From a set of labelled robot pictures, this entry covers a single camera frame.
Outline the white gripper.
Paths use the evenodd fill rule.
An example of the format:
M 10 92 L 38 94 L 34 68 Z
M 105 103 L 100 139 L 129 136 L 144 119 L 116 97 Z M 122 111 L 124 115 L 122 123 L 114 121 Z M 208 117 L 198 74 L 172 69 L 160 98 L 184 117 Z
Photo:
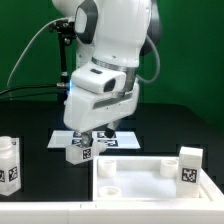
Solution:
M 119 119 L 132 115 L 136 110 L 138 96 L 138 83 L 123 97 L 116 97 L 111 92 L 99 95 L 73 86 L 65 103 L 64 123 L 68 128 L 82 133 L 82 146 L 91 146 L 90 130 L 109 123 L 105 136 L 112 138 L 120 124 Z

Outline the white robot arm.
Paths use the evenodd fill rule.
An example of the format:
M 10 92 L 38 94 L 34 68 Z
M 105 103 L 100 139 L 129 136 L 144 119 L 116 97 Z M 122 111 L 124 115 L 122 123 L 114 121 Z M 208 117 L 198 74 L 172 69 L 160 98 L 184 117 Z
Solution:
M 159 39 L 156 0 L 52 0 L 68 20 L 79 46 L 65 102 L 64 123 L 81 134 L 78 148 L 94 145 L 92 130 L 108 137 L 134 113 L 140 55 Z

